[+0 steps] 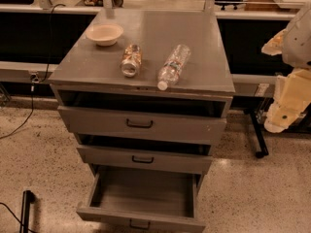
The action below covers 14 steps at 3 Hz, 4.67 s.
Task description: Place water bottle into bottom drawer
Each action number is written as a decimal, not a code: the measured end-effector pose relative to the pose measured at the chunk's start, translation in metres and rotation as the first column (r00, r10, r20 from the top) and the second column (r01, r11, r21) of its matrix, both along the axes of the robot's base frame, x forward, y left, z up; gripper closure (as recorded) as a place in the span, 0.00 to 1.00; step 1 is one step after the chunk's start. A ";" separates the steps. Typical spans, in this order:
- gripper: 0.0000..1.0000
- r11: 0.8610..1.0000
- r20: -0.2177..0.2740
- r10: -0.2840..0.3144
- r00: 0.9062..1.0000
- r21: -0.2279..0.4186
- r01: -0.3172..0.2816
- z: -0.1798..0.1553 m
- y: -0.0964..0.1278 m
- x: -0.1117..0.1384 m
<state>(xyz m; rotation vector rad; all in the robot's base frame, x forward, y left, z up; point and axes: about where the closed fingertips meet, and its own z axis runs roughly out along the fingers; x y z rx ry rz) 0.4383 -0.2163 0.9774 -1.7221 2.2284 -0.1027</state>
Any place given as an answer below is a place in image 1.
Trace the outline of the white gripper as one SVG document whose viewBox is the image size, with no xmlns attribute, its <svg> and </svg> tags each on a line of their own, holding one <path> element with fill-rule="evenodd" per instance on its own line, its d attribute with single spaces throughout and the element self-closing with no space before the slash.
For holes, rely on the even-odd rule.
<svg viewBox="0 0 311 233">
<path fill-rule="evenodd" d="M 267 55 L 278 55 L 283 50 L 286 30 L 274 35 L 261 48 Z M 266 114 L 264 128 L 270 133 L 281 133 L 295 122 L 311 103 L 311 71 L 294 68 L 286 77 L 278 76 L 274 101 Z"/>
</svg>

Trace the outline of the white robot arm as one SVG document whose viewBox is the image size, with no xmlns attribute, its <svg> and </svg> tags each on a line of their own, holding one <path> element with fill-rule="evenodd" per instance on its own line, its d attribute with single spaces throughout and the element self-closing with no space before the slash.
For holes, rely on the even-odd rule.
<svg viewBox="0 0 311 233">
<path fill-rule="evenodd" d="M 274 102 L 266 114 L 264 128 L 280 133 L 295 122 L 311 104 L 311 4 L 306 2 L 287 27 L 261 48 L 268 55 L 282 55 L 293 67 L 286 76 L 278 76 Z"/>
</svg>

